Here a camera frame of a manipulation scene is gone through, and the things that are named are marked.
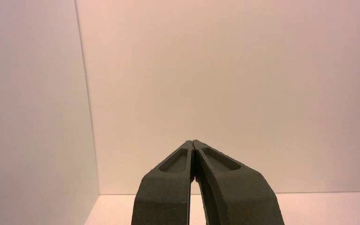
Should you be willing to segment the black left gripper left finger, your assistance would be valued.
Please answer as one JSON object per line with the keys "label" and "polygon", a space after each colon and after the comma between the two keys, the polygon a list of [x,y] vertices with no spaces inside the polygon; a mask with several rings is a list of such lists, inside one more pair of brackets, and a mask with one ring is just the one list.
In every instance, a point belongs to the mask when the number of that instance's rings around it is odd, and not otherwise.
{"label": "black left gripper left finger", "polygon": [[187,140],[142,178],[131,223],[188,225],[194,178],[194,146]]}

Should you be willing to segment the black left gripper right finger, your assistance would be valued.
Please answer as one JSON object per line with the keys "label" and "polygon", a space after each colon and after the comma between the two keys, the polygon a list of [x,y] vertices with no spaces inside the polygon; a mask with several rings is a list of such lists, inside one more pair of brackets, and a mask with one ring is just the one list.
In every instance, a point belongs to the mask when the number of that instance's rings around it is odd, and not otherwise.
{"label": "black left gripper right finger", "polygon": [[260,172],[199,140],[193,145],[206,224],[284,224],[277,197]]}

